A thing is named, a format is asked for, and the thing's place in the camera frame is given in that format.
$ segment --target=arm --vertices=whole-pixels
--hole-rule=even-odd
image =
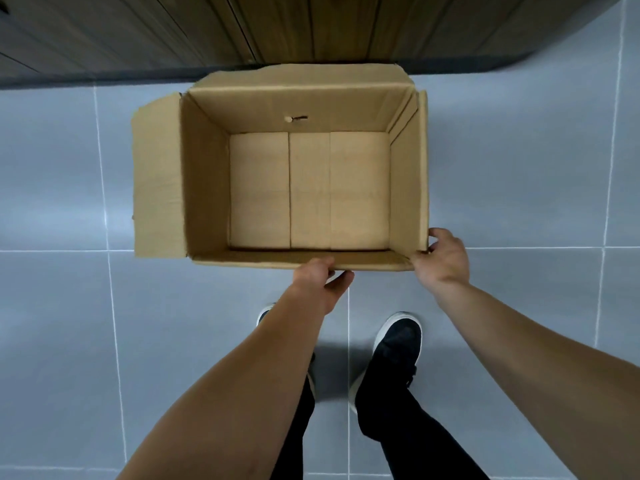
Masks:
[[[640,369],[533,322],[469,284],[464,245],[444,229],[413,257],[469,347],[581,480],[640,477]]]
[[[353,281],[346,271],[325,284],[332,264],[313,259],[294,272],[260,325],[172,405],[118,480],[269,478],[324,316]]]

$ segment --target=open cardboard box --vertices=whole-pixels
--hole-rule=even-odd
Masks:
[[[136,256],[412,269],[428,245],[426,121],[396,65],[210,74],[132,119]]]

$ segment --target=hand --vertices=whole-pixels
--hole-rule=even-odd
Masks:
[[[433,227],[429,235],[434,242],[428,253],[415,253],[411,262],[415,275],[422,286],[436,293],[439,285],[446,282],[469,282],[469,258],[465,245],[447,229]]]
[[[355,276],[353,271],[345,271],[332,282],[327,283],[326,281],[335,274],[335,271],[331,270],[334,261],[333,257],[313,258],[293,272],[292,285],[321,294],[325,315],[331,313]]]

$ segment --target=shoe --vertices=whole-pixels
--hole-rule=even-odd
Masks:
[[[274,305],[275,303],[272,303],[268,306],[265,306],[262,309],[262,311],[258,315],[258,320],[256,320],[255,322],[256,326],[260,325],[260,322],[262,321],[262,319],[265,318],[265,316],[267,316],[267,313],[269,313],[269,310],[272,309]],[[316,382],[314,380],[313,372],[311,371],[311,365],[315,362],[315,360],[316,360],[316,353],[314,352],[311,355],[311,362],[309,362],[309,368],[307,370],[307,379],[309,379],[309,387],[311,387],[311,394],[313,394],[314,400],[317,399],[316,398]]]
[[[382,356],[397,368],[400,377],[406,377],[406,386],[409,387],[415,375],[415,364],[418,362],[422,351],[422,326],[414,315],[399,312],[391,315],[382,325],[373,343],[373,357]],[[349,405],[351,410],[356,410],[356,395],[365,370],[349,388]]]

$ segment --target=person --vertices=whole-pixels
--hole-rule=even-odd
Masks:
[[[580,480],[640,478],[640,369],[558,335],[469,283],[463,243],[437,242],[412,263],[418,280],[509,398]],[[158,421],[120,480],[302,478],[302,436],[314,409],[308,366],[323,318],[354,279],[331,258],[297,268],[256,329]],[[485,479],[423,411],[408,386],[420,323],[396,314],[380,330],[349,396],[395,479]]]

